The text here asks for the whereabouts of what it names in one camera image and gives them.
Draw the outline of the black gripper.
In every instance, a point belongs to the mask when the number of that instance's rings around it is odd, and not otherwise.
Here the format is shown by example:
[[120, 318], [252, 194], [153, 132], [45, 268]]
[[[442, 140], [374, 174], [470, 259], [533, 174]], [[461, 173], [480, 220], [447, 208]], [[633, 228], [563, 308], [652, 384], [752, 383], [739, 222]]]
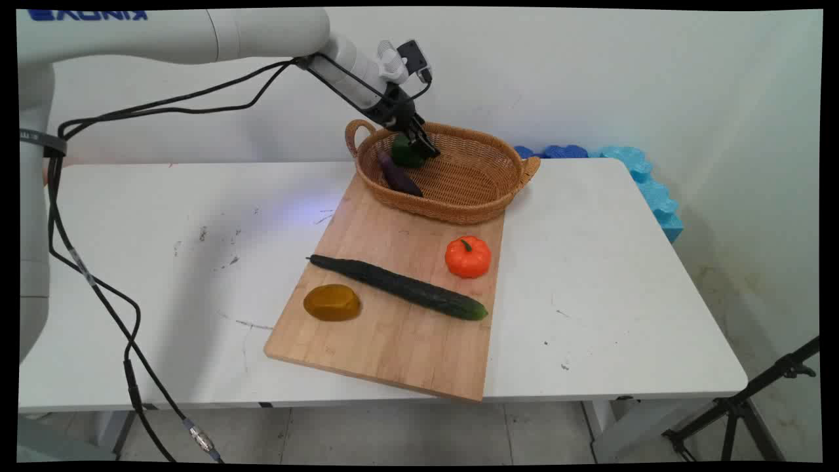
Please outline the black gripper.
[[414, 100], [399, 85], [387, 85], [383, 98], [375, 105], [375, 122], [408, 140], [412, 153], [437, 158], [440, 150], [425, 131], [425, 119], [416, 111]]

